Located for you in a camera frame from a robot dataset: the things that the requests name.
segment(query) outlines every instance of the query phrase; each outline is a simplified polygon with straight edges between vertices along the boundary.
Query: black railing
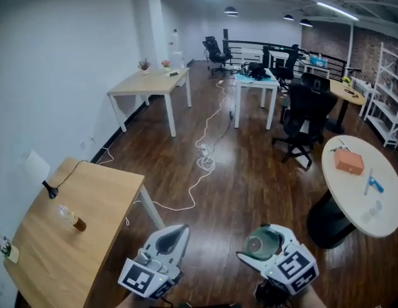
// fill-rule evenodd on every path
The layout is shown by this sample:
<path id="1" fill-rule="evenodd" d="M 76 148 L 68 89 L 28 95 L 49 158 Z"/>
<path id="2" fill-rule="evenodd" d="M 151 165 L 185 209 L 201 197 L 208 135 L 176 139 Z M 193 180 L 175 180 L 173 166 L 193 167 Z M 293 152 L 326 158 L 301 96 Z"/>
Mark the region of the black railing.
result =
<path id="1" fill-rule="evenodd" d="M 283 46 L 280 44 L 269 44 L 265 42 L 255 42 L 255 41 L 240 41 L 240 40 L 223 40 L 223 52 L 227 53 L 228 50 L 230 50 L 230 53 L 232 54 L 233 58 L 230 60 L 230 65 L 240 65 L 242 61 L 242 54 L 241 54 L 241 48 L 243 48 L 243 45 L 254 45 L 254 46 L 261 46 L 255 49 L 260 49 L 263 50 L 263 47 L 265 46 L 265 50 L 269 51 L 280 51 L 283 53 L 289 53 L 292 51 L 292 48 L 289 46 Z M 319 53 L 315 51 L 307 51 L 310 54 L 314 55 L 319 55 Z M 328 56 L 325 54 L 322 54 L 323 58 L 327 58 L 327 70 L 330 71 L 330 79 L 338 80 L 341 81 L 343 75 L 345 74 L 345 68 L 347 62 L 345 60 L 333 57 L 333 56 Z M 244 58 L 246 61 L 255 61 L 254 59 L 251 58 Z M 273 57 L 264 55 L 263 56 L 263 64 L 268 65 L 269 64 L 269 59 L 271 61 L 270 65 L 273 66 L 272 64 L 272 59 Z M 303 73 L 304 72 L 304 65 L 302 63 L 298 63 L 295 65 L 294 72 L 296 73 Z M 319 75 L 326 75 L 325 71 L 319 71 L 318 69 L 315 69 L 315 72 Z"/>

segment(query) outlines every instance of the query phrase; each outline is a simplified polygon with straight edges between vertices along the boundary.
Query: office chair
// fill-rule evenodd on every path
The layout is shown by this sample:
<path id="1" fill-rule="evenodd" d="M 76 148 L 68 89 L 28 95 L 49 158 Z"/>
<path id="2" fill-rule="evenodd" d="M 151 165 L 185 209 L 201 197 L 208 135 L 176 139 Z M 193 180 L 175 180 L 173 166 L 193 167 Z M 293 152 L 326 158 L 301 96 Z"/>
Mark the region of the office chair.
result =
<path id="1" fill-rule="evenodd" d="M 232 58 L 232 54 L 230 53 L 230 51 L 226 55 L 221 53 L 218 42 L 214 37 L 205 37 L 205 41 L 202 41 L 202 43 L 205 46 L 206 50 L 208 50 L 209 52 L 209 60 L 214 63 L 221 63 L 219 67 L 216 67 L 214 69 L 211 69 L 209 66 L 207 67 L 207 69 L 211 72 L 211 76 L 213 76 L 215 72 L 222 72 L 223 75 L 225 75 L 225 72 L 230 72 L 231 74 L 233 74 L 231 70 L 223 67 L 226 61 Z"/>
<path id="2" fill-rule="evenodd" d="M 338 98 L 331 92 L 316 91 L 302 83 L 291 83 L 289 86 L 290 109 L 284 113 L 283 130 L 288 137 L 273 138 L 272 145 L 277 141 L 288 144 L 288 152 L 282 159 L 285 163 L 290 157 L 304 155 L 308 159 L 307 168 L 312 165 L 312 159 L 304 146 L 311 150 L 316 142 L 323 143 L 323 129 L 326 117 L 335 106 Z M 307 133 L 301 132 L 305 121 L 309 121 Z M 293 153 L 298 148 L 300 153 Z"/>
<path id="3" fill-rule="evenodd" d="M 293 68 L 297 59 L 299 58 L 298 49 L 291 50 L 289 52 L 289 58 L 283 66 L 272 67 L 270 70 L 272 74 L 279 81 L 281 87 L 287 89 L 288 85 L 286 84 L 286 80 L 293 79 Z"/>
<path id="4" fill-rule="evenodd" d="M 330 91 L 330 80 L 320 75 L 303 73 L 300 82 L 316 91 Z"/>

